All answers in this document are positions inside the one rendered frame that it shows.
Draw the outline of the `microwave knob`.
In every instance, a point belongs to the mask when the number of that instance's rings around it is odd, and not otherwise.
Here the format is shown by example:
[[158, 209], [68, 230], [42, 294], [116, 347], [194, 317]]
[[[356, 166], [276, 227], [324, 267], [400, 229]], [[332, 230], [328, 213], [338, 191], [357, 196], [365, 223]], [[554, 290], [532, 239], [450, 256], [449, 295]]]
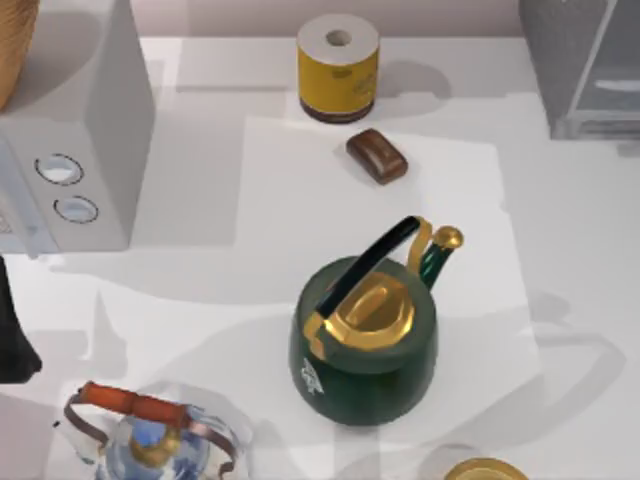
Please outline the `microwave knob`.
[[60, 153], [37, 158], [34, 168], [44, 180], [59, 186], [76, 184], [84, 177], [82, 166], [72, 157]]
[[82, 196], [55, 200], [53, 208], [62, 219], [75, 224], [91, 223], [99, 215], [96, 204]]

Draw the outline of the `green and gold kettle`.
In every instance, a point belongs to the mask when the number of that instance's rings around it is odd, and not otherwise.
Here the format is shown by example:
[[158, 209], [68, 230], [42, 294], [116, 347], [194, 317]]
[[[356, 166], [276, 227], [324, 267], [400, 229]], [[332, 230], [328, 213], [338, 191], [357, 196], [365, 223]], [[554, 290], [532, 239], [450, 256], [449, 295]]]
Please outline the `green and gold kettle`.
[[304, 401], [346, 426], [372, 427], [424, 397], [438, 355], [432, 289], [464, 243], [454, 226], [407, 216], [364, 252], [315, 272], [297, 300], [289, 370]]

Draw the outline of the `pale microwave oven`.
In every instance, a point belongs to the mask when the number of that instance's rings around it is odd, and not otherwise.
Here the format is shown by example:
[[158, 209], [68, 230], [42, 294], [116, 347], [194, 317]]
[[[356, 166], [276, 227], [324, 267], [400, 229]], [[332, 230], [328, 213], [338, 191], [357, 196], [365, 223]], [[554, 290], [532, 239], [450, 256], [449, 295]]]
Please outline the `pale microwave oven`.
[[[130, 0], [40, 0], [30, 48], [0, 111], [0, 254], [128, 247], [155, 120]], [[54, 185], [34, 161], [60, 153], [84, 170]], [[98, 218], [62, 219], [55, 200], [85, 197]]]

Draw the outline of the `brown bread loaf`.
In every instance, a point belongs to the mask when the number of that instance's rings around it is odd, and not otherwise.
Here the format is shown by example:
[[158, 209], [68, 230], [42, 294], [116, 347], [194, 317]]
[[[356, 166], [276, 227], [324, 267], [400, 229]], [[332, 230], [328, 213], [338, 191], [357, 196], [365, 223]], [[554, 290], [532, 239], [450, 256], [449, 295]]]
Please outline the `brown bread loaf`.
[[346, 142], [347, 153], [380, 185], [404, 176], [408, 171], [405, 156], [378, 130], [369, 128]]

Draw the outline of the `grey cabinet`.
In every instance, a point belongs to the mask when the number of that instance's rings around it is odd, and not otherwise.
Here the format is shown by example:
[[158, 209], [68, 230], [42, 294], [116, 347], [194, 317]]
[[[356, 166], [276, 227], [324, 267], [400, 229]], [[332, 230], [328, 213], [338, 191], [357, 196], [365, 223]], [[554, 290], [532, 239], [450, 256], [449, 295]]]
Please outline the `grey cabinet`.
[[519, 0], [556, 140], [640, 141], [640, 0]]

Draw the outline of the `wooden basket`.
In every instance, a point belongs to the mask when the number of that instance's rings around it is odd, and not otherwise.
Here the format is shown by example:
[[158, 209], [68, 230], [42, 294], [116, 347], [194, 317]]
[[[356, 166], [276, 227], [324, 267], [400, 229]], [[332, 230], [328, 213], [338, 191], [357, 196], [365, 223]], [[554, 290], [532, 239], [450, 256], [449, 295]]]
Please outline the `wooden basket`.
[[9, 102], [30, 48], [40, 0], [0, 0], [0, 111]]

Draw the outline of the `yellow wrapped paper roll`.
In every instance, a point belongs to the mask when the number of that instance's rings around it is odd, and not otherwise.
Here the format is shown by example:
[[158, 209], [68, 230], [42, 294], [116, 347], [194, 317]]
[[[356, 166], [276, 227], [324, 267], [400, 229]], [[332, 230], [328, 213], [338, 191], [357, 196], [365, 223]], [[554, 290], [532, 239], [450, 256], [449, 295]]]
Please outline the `yellow wrapped paper roll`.
[[373, 108], [380, 35], [352, 14], [325, 14], [306, 22], [297, 39], [300, 104], [311, 117], [333, 124], [355, 122]]

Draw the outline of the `yellow round lid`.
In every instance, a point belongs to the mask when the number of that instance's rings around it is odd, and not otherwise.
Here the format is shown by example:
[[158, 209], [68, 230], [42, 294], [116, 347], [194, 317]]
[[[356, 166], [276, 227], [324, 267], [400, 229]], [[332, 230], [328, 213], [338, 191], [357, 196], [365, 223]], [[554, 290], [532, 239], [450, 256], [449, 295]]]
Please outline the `yellow round lid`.
[[495, 458], [471, 458], [453, 466], [443, 480], [529, 480], [518, 468]]

